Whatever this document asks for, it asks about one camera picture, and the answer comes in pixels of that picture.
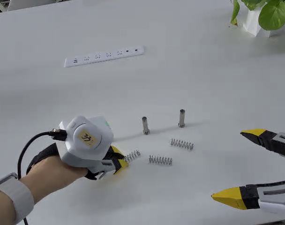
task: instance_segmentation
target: potted plant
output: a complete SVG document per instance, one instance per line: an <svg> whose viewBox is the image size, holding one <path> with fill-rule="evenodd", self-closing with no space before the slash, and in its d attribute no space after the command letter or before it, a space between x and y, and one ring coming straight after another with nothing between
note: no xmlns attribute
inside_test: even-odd
<svg viewBox="0 0 285 225"><path fill-rule="evenodd" d="M282 28L285 24L285 0L240 0L249 9L244 28L257 35L264 29L266 36L271 31ZM240 11L239 0L233 0L231 24L238 25L237 15Z"/></svg>

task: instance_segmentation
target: human hand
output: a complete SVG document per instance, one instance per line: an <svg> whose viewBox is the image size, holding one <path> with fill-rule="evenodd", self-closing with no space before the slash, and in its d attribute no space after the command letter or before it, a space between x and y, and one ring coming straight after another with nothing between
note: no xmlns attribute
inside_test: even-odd
<svg viewBox="0 0 285 225"><path fill-rule="evenodd" d="M50 193L84 177L87 172L86 168L71 167L62 162L59 156L51 156L35 164L20 181L30 189L37 203Z"/></svg>

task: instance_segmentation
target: green leaf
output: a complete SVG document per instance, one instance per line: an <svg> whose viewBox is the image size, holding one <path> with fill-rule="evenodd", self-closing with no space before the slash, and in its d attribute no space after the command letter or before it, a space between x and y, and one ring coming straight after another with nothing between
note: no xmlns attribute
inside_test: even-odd
<svg viewBox="0 0 285 225"><path fill-rule="evenodd" d="M253 11L256 8L262 7L266 2L266 0L241 0L241 1L251 11Z"/></svg>
<svg viewBox="0 0 285 225"><path fill-rule="evenodd" d="M285 24L285 2L270 0L261 10L259 25L265 30L278 30Z"/></svg>
<svg viewBox="0 0 285 225"><path fill-rule="evenodd" d="M240 4L238 3L238 0L233 0L233 12L232 12L232 17L231 17L231 24L237 26L237 15L238 12L240 11Z"/></svg>

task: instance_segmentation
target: power strip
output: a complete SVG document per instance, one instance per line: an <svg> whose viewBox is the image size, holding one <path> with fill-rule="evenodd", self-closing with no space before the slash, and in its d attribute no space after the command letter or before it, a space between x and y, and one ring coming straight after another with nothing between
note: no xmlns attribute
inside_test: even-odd
<svg viewBox="0 0 285 225"><path fill-rule="evenodd" d="M123 48L115 51L108 52L95 52L83 56L75 56L73 58L66 58L64 67L75 67L95 62L103 62L107 60L116 60L125 57L131 57L136 55L143 55L143 46Z"/></svg>

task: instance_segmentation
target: black wire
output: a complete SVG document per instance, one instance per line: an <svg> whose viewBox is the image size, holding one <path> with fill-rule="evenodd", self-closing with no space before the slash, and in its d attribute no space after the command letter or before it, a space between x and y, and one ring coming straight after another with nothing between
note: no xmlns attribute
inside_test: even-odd
<svg viewBox="0 0 285 225"><path fill-rule="evenodd" d="M32 142L34 142L36 139L38 139L41 136L45 136L45 135L50 135L50 132L42 132L38 135L35 135L33 138L31 138L27 144L25 145L25 147L23 148L20 157L19 157L19 161L17 162L17 177L18 179L22 178L22 170L21 170L21 165L22 165L22 159L25 155L26 150L28 149L28 147L31 145ZM28 225L28 221L27 218L24 219L24 223L25 225Z"/></svg>

